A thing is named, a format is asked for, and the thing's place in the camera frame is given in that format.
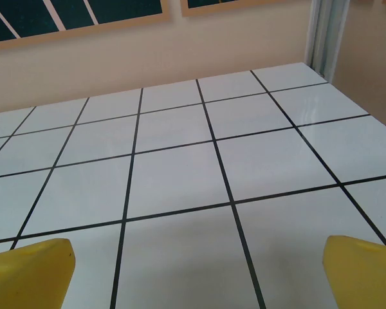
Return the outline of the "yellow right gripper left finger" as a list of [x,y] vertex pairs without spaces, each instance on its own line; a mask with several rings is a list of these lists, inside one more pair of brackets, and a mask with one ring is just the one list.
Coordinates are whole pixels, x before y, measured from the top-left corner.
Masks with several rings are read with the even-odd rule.
[[61,308],[75,262],[66,238],[0,253],[0,308]]

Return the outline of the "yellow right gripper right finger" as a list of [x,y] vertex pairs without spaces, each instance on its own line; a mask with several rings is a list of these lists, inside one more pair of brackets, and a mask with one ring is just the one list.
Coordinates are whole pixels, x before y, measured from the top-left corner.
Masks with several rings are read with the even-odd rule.
[[328,237],[323,266],[337,307],[386,308],[386,246]]

